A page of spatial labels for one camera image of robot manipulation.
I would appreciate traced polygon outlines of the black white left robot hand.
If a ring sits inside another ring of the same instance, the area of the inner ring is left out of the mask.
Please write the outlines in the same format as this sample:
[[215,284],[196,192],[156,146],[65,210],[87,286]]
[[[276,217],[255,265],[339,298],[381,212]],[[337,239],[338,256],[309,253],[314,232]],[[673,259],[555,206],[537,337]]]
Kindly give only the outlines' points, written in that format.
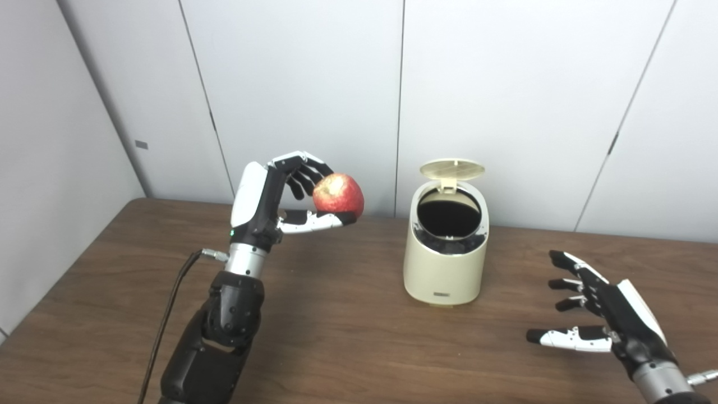
[[[286,187],[297,200],[312,199],[314,209],[280,214]],[[230,242],[268,253],[287,233],[346,227],[364,210],[364,194],[353,177],[334,172],[307,151],[294,151],[266,164],[247,164],[232,207]]]

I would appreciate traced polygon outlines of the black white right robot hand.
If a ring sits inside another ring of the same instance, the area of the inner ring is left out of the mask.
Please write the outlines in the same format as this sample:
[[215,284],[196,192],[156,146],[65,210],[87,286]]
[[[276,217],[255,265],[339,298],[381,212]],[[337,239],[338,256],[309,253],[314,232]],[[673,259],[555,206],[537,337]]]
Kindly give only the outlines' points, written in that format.
[[560,350],[611,352],[626,369],[630,379],[642,365],[679,363],[668,347],[662,328],[643,297],[628,279],[610,283],[602,274],[577,256],[550,250],[553,266],[565,269],[572,279],[552,279],[552,290],[576,292],[555,305],[559,312],[586,309],[605,321],[604,325],[569,328],[531,328],[526,340]]

